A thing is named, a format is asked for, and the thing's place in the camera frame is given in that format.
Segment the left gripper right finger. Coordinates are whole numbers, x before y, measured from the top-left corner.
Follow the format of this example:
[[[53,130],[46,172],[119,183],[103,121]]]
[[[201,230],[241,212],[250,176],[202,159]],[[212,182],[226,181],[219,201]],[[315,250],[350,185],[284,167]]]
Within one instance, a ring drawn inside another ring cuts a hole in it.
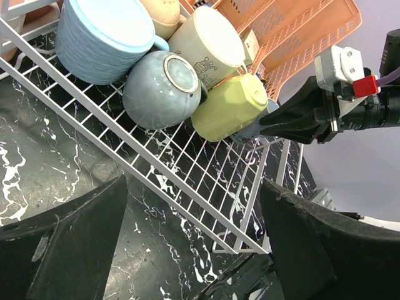
[[[286,299],[399,299],[399,232],[306,201],[269,179],[260,203]]]

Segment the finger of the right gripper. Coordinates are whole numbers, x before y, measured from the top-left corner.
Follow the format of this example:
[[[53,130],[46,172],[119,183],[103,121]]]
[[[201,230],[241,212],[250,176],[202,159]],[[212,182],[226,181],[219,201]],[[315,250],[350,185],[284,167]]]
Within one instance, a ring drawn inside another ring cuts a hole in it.
[[[297,121],[308,114],[325,116],[324,91],[318,86],[316,76],[308,77],[299,91],[276,111],[260,119],[260,125],[272,126]]]
[[[325,130],[322,123],[277,124],[261,130],[263,136],[276,136],[301,144],[311,144]]]

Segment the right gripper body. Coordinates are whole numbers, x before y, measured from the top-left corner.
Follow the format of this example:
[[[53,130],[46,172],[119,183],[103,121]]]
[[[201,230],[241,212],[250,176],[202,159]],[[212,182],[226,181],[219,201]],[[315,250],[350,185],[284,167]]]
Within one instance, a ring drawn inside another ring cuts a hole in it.
[[[374,128],[399,127],[399,86],[384,86],[381,92],[368,96],[345,116],[339,115],[338,100],[330,92],[324,93],[326,129],[316,135],[324,144],[343,131],[362,131]]]

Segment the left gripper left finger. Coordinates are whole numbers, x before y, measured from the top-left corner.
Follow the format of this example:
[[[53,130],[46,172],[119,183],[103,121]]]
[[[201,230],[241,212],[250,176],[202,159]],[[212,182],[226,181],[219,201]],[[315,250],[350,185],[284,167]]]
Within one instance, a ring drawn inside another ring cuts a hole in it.
[[[1,227],[1,299],[102,299],[127,199],[120,176]]]

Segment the small grey-blue cup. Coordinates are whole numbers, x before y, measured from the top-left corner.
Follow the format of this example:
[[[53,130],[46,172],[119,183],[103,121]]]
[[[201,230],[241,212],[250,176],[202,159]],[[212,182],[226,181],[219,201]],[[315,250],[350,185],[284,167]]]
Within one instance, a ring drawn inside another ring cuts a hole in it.
[[[279,106],[269,98],[266,108],[259,114],[259,116],[251,124],[230,135],[231,139],[235,143],[239,144],[246,144],[254,141],[261,135],[261,131],[265,128],[265,126],[260,124],[260,120],[264,116],[273,113],[278,108]]]

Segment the yellow-green mug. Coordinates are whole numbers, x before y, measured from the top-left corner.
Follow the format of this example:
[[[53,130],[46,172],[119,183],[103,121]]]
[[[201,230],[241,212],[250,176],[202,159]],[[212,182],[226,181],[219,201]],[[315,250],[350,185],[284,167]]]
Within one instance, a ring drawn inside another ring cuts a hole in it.
[[[203,139],[218,142],[251,124],[267,104],[267,92],[257,76],[235,76],[209,91],[191,116],[192,126]]]

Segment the grey mug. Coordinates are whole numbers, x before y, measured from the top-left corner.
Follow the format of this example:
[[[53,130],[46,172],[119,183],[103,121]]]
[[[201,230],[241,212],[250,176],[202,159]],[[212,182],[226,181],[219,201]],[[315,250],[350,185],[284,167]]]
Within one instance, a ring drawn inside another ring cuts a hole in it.
[[[185,121],[207,97],[207,88],[184,58],[153,51],[129,73],[122,103],[135,124],[153,130]]]

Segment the beige round mug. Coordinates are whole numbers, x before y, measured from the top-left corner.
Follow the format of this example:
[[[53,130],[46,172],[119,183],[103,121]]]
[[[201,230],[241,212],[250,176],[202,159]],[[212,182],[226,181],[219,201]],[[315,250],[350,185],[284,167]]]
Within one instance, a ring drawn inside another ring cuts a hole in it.
[[[149,13],[157,36],[166,41],[181,27],[187,17],[180,13],[178,0],[140,0]]]

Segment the light blue mug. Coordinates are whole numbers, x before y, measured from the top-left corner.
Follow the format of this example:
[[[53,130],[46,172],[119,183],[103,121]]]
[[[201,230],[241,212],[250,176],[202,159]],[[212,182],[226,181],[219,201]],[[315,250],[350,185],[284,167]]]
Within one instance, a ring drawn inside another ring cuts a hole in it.
[[[152,47],[169,50],[140,1],[63,2],[55,50],[76,78],[89,84],[111,84]]]

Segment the pink mug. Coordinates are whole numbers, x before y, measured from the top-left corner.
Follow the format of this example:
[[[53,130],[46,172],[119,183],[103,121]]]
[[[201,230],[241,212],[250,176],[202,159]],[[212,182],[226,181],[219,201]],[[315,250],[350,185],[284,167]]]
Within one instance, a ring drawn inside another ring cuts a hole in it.
[[[22,3],[27,3],[29,1],[9,1],[9,9]],[[29,31],[40,28],[50,22],[59,19],[61,8],[64,1],[56,1],[47,6],[37,8],[35,10],[23,13],[20,16],[16,16],[7,20],[8,25],[10,25],[18,34],[23,35]],[[16,54],[17,47],[13,47],[8,51],[3,50],[1,53],[1,58],[9,62]]]

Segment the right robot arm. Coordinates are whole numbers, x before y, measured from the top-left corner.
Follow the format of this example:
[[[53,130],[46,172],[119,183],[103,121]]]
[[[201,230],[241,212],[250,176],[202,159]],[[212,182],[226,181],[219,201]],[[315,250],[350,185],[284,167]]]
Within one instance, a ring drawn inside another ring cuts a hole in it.
[[[399,126],[399,30],[386,35],[379,75],[351,47],[327,48],[314,67],[295,95],[260,119],[261,135],[324,144],[343,131]]]

